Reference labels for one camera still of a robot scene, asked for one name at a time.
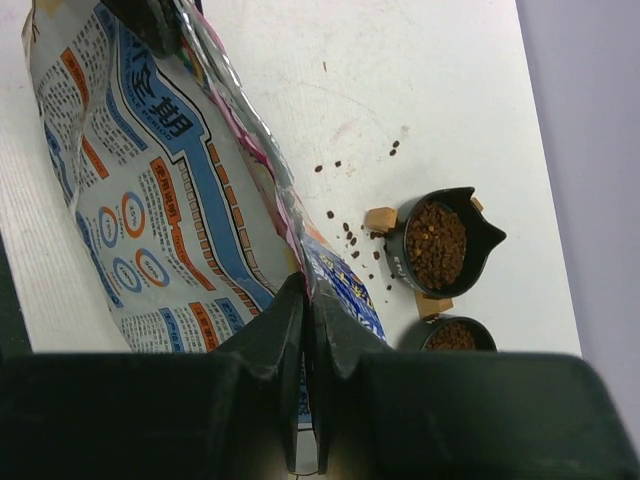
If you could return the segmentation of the pet food bag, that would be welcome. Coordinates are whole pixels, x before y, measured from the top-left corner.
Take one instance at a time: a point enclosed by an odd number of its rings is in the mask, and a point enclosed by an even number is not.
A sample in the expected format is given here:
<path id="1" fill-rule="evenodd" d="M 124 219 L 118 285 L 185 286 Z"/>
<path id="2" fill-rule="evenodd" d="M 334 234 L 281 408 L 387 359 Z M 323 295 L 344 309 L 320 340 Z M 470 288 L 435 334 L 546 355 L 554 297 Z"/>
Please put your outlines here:
<path id="1" fill-rule="evenodd" d="M 193 2 L 173 2 L 181 48 L 167 58 L 102 1 L 36 1 L 23 31 L 53 169 L 125 341 L 213 350 L 298 272 L 382 337 L 220 39 Z"/>

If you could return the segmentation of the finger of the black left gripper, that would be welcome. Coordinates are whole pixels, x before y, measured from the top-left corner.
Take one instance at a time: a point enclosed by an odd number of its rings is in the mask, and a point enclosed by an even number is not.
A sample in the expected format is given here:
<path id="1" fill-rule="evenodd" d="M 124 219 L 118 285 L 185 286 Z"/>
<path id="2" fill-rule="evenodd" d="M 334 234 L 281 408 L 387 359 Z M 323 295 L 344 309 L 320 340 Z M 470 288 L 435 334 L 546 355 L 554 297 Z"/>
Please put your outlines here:
<path id="1" fill-rule="evenodd" d="M 158 58 L 167 58 L 181 48 L 181 30 L 175 3 L 170 0 L 102 0 Z"/>

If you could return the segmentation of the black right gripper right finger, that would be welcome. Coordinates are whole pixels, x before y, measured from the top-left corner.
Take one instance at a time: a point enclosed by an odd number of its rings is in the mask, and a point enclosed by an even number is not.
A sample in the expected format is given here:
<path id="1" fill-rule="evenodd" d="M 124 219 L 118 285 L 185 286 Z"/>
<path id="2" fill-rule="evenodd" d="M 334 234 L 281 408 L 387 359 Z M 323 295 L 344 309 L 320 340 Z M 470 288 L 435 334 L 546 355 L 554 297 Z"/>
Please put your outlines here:
<path id="1" fill-rule="evenodd" d="M 635 479 L 608 390 L 580 358 L 390 348 L 327 285 L 307 325 L 319 472 L 329 479 Z"/>

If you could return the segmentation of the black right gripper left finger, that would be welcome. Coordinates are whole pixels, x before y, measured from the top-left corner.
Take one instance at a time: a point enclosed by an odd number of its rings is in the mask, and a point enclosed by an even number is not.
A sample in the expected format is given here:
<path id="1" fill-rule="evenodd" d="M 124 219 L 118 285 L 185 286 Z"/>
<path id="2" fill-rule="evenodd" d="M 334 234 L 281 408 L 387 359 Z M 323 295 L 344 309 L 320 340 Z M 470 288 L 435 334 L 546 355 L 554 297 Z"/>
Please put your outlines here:
<path id="1" fill-rule="evenodd" d="M 304 279 L 208 353 L 36 354 L 1 369 L 5 479 L 284 479 Z"/>

